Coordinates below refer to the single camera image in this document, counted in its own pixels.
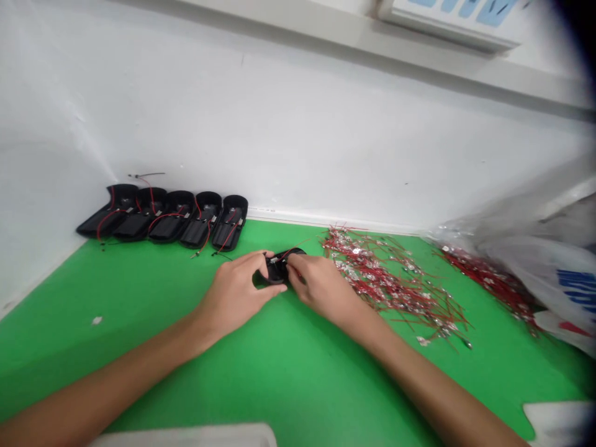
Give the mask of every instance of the green table mat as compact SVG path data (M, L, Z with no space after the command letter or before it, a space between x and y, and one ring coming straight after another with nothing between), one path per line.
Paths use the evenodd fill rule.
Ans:
M240 256L300 247L321 255L323 228L249 220ZM423 240L397 237L466 308L475 329L468 350L455 337L423 348L420 327L391 322L416 350L474 394L527 440L522 404L586 400L593 393L580 352L532 338L524 324ZM224 262L212 250L190 259L179 244L107 245L92 240L0 322L0 420L105 365L189 312ZM101 316L99 325L93 318ZM399 318L390 312L385 318ZM179 368L120 416L109 431L266 422L282 447L439 445L384 371L292 290L243 328Z

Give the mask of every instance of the white shelf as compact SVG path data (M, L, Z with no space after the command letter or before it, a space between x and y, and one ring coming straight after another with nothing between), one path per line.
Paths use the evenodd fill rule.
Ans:
M177 0L286 29L439 73L580 109L588 83L310 0Z

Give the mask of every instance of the black battery holder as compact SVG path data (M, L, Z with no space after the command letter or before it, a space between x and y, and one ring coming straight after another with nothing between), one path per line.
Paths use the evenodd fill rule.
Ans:
M275 255L273 255L272 258L266 258L267 272L269 273L269 278L265 278L261 274L261 272L259 272L258 274L261 277L261 279L272 285L287 282L287 257L292 253L296 255L306 255L306 252L304 250L301 250L300 248L292 248L290 250L276 253Z
M223 209L222 196L216 192L200 192L195 199L199 209L194 211L191 221L180 238L180 244L193 249L203 247L213 235L213 229Z
M106 189L110 193L110 201L77 227L76 232L81 236L97 237L99 224L100 237L109 236L134 210L138 186L121 183L108 186Z
M189 191L169 192L166 196L166 209L163 214L156 216L149 231L149 240L154 243L170 243L177 240L186 229L195 209L193 193Z
M211 245L217 251L232 251L238 245L240 234L246 224L248 200L242 196L227 196L223 200L223 211L215 225Z

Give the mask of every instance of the finger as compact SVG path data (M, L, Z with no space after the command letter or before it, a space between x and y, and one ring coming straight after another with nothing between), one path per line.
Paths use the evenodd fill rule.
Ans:
M306 273L306 270L309 265L309 258L310 256L308 255L297 255L295 253L291 253L287 257L287 263L288 265L291 265L296 270L298 270L300 273L304 274Z
M294 267L287 267L287 277L290 280L290 284L292 284L292 287L298 293L298 295L306 293L306 285L302 282L300 276L298 276L298 272Z
M260 251L258 254L247 258L242 264L238 266L239 269L246 272L248 275L252 275L257 270L261 272L263 277L269 278L269 271L267 270L267 259L263 256L263 252Z
M286 290L287 286L285 284L278 284L277 286L269 286L265 287L264 289L260 289L257 291L256 294L264 302L267 302L273 297L279 295L281 292L285 292Z
M267 258L272 257L275 253L273 253L270 250L257 250L257 251L251 251L250 253L247 253L245 255L242 255L239 258L234 259L232 262L234 263L234 265L239 265L244 263L248 258L252 258L255 255L260 255L261 257L265 257L263 256L263 253L265 254L265 256Z

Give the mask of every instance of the black wire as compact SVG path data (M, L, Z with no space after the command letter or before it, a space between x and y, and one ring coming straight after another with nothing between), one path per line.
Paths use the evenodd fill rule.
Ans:
M139 178L139 177L147 177L149 175L165 175L165 173L149 173L149 174L141 174L141 175L136 175L135 177Z
M226 258L227 260L233 261L233 259L232 259L232 258L229 258L228 256L226 256L226 255L225 255L225 254L223 254L223 253L218 253L218 252L214 251L214 252L213 252L213 254L212 254L211 256L215 256L215 255L220 255L220 256L223 256L224 258Z

